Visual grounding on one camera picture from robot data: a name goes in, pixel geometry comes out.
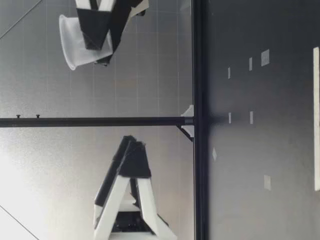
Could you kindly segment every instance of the dark gray wall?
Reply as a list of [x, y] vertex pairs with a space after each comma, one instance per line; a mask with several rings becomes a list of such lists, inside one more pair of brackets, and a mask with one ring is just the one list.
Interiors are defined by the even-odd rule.
[[[211, 107], [216, 115], [232, 113], [231, 124], [212, 127], [214, 240], [320, 238], [313, 157], [319, 15], [319, 3], [311, 0], [211, 1]], [[267, 49], [270, 63], [262, 66]], [[271, 190], [264, 188], [265, 175]]]
[[[0, 32], [36, 2], [0, 1]], [[191, 15], [180, 5], [150, 0], [110, 66], [70, 71], [58, 17], [76, 15], [74, 0], [43, 0], [0, 40], [0, 117], [179, 116], [192, 104]], [[158, 212], [193, 239], [193, 145], [175, 127], [1, 129], [0, 204], [41, 240], [92, 239], [96, 192], [128, 134], [146, 142]]]

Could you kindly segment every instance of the white tape piece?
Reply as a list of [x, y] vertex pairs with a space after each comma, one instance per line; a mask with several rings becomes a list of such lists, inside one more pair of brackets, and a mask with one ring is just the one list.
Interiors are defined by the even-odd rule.
[[254, 111], [250, 112], [250, 124], [254, 124]]
[[319, 47], [313, 49], [314, 188], [320, 191], [320, 71]]
[[252, 71], [252, 57], [249, 58], [249, 71]]
[[217, 155], [217, 152], [216, 152], [216, 148], [213, 148], [213, 150], [212, 150], [212, 157], [213, 157], [214, 161], [217, 160], [218, 155]]
[[271, 191], [271, 177], [264, 175], [264, 189]]
[[261, 53], [261, 66], [268, 65], [270, 63], [270, 49]]

